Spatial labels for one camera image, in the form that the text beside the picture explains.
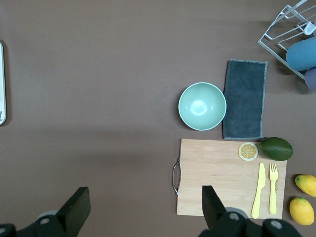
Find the metal handle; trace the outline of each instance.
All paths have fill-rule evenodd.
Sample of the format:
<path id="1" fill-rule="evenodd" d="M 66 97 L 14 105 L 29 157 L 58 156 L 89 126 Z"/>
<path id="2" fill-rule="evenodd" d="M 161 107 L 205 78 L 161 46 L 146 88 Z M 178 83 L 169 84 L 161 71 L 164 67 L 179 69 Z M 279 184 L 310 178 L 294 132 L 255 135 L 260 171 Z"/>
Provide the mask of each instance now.
<path id="1" fill-rule="evenodd" d="M 178 186 L 176 187 L 175 184 L 174 184 L 174 171 L 175 171 L 177 165 L 179 166 L 180 178 L 179 178 Z M 179 194 L 178 189 L 179 189 L 180 179 L 181 179 L 181 168 L 180 168 L 180 158 L 178 158 L 176 164 L 173 167 L 173 173 L 172 173 L 172 187 L 173 187 L 174 191 L 176 192 L 176 195 Z"/>

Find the yellow plastic fork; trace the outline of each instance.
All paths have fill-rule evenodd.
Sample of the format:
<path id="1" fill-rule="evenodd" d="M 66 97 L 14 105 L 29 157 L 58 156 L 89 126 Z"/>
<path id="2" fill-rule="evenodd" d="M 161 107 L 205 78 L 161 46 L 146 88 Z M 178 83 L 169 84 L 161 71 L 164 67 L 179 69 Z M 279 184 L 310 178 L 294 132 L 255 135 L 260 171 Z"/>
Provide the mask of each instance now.
<path id="1" fill-rule="evenodd" d="M 269 212 L 274 215 L 277 213 L 276 180 L 278 179 L 278 172 L 276 164 L 269 165 L 269 179 L 271 183 Z"/>

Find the bowl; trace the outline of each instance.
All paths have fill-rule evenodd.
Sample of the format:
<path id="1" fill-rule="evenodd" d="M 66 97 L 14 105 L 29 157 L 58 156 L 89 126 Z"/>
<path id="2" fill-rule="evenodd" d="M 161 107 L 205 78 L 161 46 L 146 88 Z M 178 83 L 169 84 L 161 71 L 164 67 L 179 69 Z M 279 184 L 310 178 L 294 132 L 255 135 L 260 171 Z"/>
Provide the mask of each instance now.
<path id="1" fill-rule="evenodd" d="M 179 114 L 190 128 L 206 131 L 215 128 L 226 113 L 226 100 L 219 88 L 199 82 L 190 85 L 179 100 Z"/>

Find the dish rack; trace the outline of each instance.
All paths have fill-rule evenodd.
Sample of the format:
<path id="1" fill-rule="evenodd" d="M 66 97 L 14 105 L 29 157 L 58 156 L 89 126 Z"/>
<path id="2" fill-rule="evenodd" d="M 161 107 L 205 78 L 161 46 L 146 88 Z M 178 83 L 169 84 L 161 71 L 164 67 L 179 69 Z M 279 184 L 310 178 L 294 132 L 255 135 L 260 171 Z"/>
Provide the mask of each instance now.
<path id="1" fill-rule="evenodd" d="M 302 0 L 295 6 L 287 5 L 258 40 L 258 44 L 300 78 L 305 79 L 305 71 L 299 72 L 289 66 L 286 53 L 292 44 L 314 35 L 316 35 L 315 0 Z"/>

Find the yellow plastic knife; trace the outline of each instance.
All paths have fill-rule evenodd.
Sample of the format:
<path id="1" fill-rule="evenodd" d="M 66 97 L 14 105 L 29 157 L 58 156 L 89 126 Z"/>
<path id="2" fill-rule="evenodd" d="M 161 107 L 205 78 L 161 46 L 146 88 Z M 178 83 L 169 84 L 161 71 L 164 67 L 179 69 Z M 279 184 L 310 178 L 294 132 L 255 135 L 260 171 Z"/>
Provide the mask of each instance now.
<path id="1" fill-rule="evenodd" d="M 255 201 L 253 202 L 251 216 L 254 219 L 259 217 L 259 209 L 260 209 L 260 195 L 261 190 L 266 184 L 266 172 L 265 167 L 262 163 L 259 164 L 259 177 L 258 177 L 258 185 L 257 185 L 257 192 Z"/>

